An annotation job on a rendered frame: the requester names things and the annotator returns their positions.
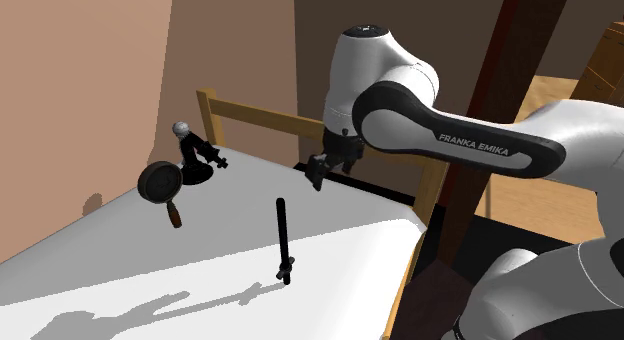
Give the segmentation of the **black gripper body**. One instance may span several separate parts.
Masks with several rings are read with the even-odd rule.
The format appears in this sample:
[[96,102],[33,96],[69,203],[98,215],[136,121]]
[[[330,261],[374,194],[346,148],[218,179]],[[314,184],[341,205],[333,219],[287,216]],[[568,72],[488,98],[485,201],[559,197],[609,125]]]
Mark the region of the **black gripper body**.
[[359,160],[363,157],[364,142],[358,136],[344,136],[329,129],[323,133],[323,152],[343,158],[344,160]]

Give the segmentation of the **black toy sword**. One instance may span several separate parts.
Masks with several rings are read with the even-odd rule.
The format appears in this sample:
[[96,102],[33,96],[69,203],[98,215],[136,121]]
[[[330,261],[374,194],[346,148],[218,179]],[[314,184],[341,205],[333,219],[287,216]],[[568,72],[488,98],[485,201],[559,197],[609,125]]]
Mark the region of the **black toy sword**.
[[283,198],[276,199],[276,213],[280,247],[280,265],[276,278],[281,280],[285,285],[289,285],[291,283],[291,272],[295,259],[289,254],[286,206]]

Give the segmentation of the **dark red robot stand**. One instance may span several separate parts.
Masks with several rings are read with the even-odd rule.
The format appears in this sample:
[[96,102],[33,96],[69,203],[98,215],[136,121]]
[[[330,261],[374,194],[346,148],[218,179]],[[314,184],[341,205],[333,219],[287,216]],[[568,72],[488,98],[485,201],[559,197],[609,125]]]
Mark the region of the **dark red robot stand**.
[[472,288],[435,260],[404,288],[389,340],[441,340],[466,306]]

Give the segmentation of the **wooden chest of drawers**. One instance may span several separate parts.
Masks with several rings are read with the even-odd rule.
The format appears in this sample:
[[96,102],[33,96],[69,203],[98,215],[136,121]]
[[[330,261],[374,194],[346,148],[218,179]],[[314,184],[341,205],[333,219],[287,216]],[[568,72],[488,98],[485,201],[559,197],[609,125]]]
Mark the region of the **wooden chest of drawers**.
[[604,31],[570,98],[624,108],[624,21]]

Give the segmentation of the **dark brown wooden post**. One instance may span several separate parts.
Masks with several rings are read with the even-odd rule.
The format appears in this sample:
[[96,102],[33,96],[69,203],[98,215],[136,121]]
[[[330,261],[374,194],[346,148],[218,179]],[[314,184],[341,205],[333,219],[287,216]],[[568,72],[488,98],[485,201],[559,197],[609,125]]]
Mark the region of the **dark brown wooden post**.
[[[503,0],[467,111],[511,123],[541,62],[567,0]],[[451,266],[491,172],[452,164],[439,203],[445,206],[437,259]]]

